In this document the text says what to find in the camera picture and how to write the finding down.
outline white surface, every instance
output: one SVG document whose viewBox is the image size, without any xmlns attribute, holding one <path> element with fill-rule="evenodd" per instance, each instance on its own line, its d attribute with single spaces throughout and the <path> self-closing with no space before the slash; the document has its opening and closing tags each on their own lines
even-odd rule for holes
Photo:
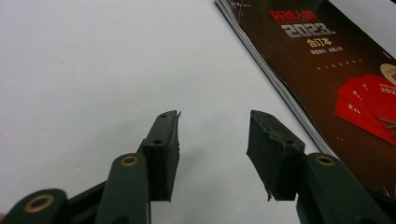
<svg viewBox="0 0 396 224">
<path fill-rule="evenodd" d="M 333 2 L 396 56 L 395 4 Z M 174 195 L 151 204 L 152 223 L 299 223 L 295 203 L 266 201 L 246 156 L 249 111 L 316 148 L 213 0 L 1 1 L 0 106 L 2 212 L 106 180 L 176 109 Z"/>
</svg>

